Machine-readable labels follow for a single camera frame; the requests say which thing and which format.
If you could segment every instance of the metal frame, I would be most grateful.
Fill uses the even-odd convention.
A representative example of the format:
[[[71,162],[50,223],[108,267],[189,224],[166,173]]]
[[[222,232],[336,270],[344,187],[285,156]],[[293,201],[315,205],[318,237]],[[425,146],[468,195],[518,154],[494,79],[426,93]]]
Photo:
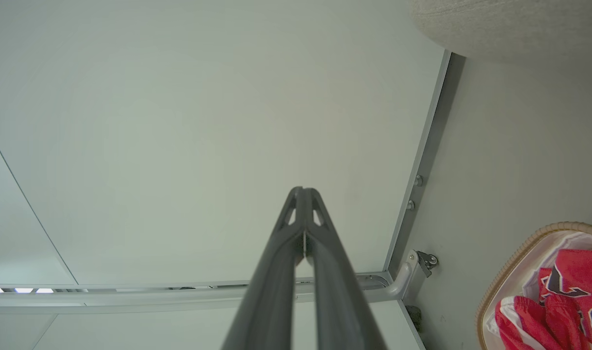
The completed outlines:
[[[370,284],[371,281],[378,282],[382,286],[388,286],[389,281],[393,281],[389,272],[365,272],[357,273],[356,278],[362,281],[362,284]],[[143,284],[4,284],[0,283],[0,288],[53,288],[53,289],[89,289],[105,290],[120,288],[181,288],[181,287],[199,287],[199,286],[243,286],[249,284],[249,280],[234,281],[199,281],[199,282],[173,282],[173,283],[143,283]],[[313,282],[313,277],[297,277],[296,282]]]
[[[456,95],[456,89],[458,88],[458,82],[462,75],[465,60],[465,57],[452,53],[449,56],[445,71],[442,68],[442,73],[439,75],[439,79],[444,78],[442,86],[440,86],[440,97],[436,99],[437,104],[435,105],[434,116],[429,127],[429,134],[422,138],[423,149],[421,154],[418,155],[420,162],[416,162],[413,168],[414,173],[421,176],[421,183],[416,184],[416,186],[410,184],[409,189],[406,191],[407,199],[405,201],[412,201],[413,209],[404,211],[400,215],[401,219],[398,219],[395,226],[394,244],[391,246],[392,249],[389,250],[389,257],[387,257],[388,263],[385,264],[385,270],[392,276],[397,274],[397,269],[401,261],[406,257],[405,249],[407,248],[408,237],[418,213],[425,186],[428,184],[430,171],[434,164],[436,153],[438,152],[438,145],[443,136],[445,125],[447,124],[447,118],[454,96]]]
[[[360,289],[367,303],[403,299],[414,272],[418,270],[417,255],[414,250],[411,250],[406,261],[399,268],[395,281],[389,285],[385,284],[382,288],[382,277],[357,275],[356,281],[375,281],[375,283],[365,284],[372,289],[365,289],[363,288],[364,284],[360,283]],[[184,290],[150,290],[146,288],[146,290],[138,292],[89,290],[90,293],[40,295],[0,293],[0,314],[135,313],[233,308],[240,304],[246,290],[246,285],[240,285]],[[312,283],[309,281],[295,283],[294,301],[296,303],[313,300],[314,287]]]
[[[432,126],[432,121],[434,120],[434,114],[436,113],[436,108],[438,107],[438,101],[441,96],[441,91],[443,89],[443,83],[445,82],[445,77],[447,75],[447,68],[449,66],[449,60],[451,59],[451,51],[445,50],[443,53],[443,60],[441,62],[441,67],[438,71],[438,77],[436,78],[436,84],[434,85],[434,93],[432,94],[432,101],[430,102],[430,108],[428,109],[428,115],[425,120],[425,126],[423,127],[423,133],[421,135],[421,140],[419,141],[419,146],[417,147],[416,155],[414,157],[413,167],[411,170],[411,177],[409,177],[410,181],[406,186],[406,191],[404,192],[404,198],[402,201],[402,206],[400,207],[400,213],[397,217],[397,221],[395,224],[395,229],[393,230],[393,236],[391,237],[391,245],[389,246],[389,252],[387,252],[387,258],[384,261],[383,271],[389,271],[389,266],[391,264],[391,256],[393,252],[398,248],[396,246],[397,239],[400,235],[400,228],[402,227],[402,222],[406,215],[407,208],[409,206],[409,202],[411,201],[411,195],[413,192],[413,188],[415,186],[415,179],[418,175],[419,166],[421,163],[421,159],[423,156],[423,152],[426,147],[427,141],[429,141],[429,134],[430,128]]]

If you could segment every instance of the screw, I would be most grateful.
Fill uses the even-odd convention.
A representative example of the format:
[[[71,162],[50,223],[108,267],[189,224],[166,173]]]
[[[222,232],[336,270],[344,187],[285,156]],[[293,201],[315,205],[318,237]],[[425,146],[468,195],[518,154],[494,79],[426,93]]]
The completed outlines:
[[[423,177],[421,175],[417,175],[414,178],[414,185],[417,186],[418,188],[420,188],[421,186],[423,186]]]

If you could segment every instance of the beige fabric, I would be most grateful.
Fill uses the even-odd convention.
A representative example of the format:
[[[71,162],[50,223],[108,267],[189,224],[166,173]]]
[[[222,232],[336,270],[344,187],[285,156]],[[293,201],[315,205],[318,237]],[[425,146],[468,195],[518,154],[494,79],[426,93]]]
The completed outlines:
[[[409,0],[416,26],[469,58],[592,71],[592,0]]]

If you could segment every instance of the laundry basket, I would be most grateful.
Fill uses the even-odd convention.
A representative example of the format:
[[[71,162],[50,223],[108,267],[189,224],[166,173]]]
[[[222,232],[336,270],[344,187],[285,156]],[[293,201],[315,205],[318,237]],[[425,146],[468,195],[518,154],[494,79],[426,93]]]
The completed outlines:
[[[551,248],[576,232],[592,235],[592,225],[583,222],[558,222],[536,231],[505,263],[492,281],[475,315],[478,339],[483,350],[505,350],[503,341],[486,328],[497,303],[504,297],[522,295],[523,284],[538,269]]]

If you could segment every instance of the red garment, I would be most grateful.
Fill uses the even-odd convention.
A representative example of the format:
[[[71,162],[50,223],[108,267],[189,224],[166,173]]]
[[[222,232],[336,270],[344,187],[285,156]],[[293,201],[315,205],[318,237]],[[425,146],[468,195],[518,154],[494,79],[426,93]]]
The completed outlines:
[[[507,350],[588,350],[577,306],[568,297],[548,297],[543,308],[527,297],[506,297],[495,321]]]
[[[547,290],[573,299],[578,304],[583,328],[592,339],[592,250],[560,250],[547,282]]]

